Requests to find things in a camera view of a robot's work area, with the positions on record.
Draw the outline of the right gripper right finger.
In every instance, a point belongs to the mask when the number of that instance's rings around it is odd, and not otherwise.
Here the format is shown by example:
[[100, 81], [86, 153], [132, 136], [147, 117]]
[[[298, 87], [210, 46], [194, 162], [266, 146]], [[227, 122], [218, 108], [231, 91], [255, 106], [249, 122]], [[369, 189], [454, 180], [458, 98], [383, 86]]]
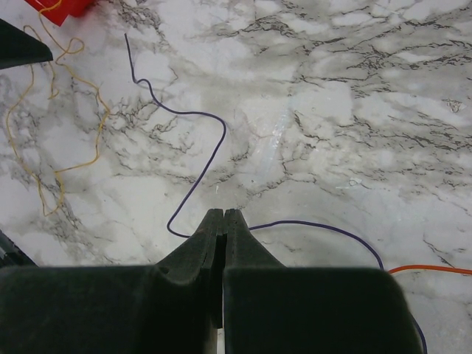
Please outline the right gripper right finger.
[[400, 286], [378, 268], [287, 267], [225, 212], [228, 353], [420, 353]]

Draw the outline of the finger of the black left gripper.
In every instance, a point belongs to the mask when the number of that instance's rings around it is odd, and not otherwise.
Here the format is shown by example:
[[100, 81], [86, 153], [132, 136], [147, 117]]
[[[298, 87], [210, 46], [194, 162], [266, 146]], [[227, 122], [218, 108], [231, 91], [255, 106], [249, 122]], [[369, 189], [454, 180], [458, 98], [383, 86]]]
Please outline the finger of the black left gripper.
[[49, 47], [1, 20], [0, 70], [53, 60]]

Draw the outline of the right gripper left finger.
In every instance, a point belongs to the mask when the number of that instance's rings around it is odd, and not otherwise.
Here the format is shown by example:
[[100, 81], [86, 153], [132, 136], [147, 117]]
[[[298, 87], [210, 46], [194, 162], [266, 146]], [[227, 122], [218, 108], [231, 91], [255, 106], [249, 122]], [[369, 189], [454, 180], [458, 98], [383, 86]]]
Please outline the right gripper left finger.
[[215, 353], [223, 213], [157, 264], [1, 267], [3, 353]]

